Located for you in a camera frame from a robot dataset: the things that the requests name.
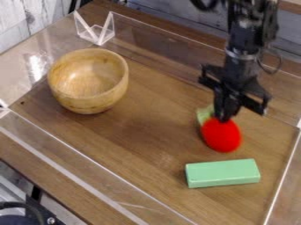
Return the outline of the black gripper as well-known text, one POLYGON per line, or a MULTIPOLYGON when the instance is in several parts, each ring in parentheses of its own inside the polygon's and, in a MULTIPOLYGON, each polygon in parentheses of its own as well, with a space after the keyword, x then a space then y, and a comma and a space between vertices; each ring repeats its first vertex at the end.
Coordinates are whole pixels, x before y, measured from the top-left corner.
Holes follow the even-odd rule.
POLYGON ((218 120, 230 120, 242 107, 259 115, 266 113, 271 95, 256 80, 259 53, 258 49, 239 51, 227 47, 223 66, 200 66, 199 83, 214 92, 214 115, 218 120))

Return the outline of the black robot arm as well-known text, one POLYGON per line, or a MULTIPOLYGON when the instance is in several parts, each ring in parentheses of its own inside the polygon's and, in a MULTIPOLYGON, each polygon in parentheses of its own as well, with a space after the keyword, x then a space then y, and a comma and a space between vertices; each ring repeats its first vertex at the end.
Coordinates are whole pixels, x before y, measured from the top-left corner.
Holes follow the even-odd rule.
POLYGON ((214 117, 226 122, 240 108, 266 113, 270 93, 256 80, 263 52, 278 31, 278 0, 189 0, 200 11, 227 9, 228 42, 222 66, 200 66, 199 83, 214 91, 214 117))

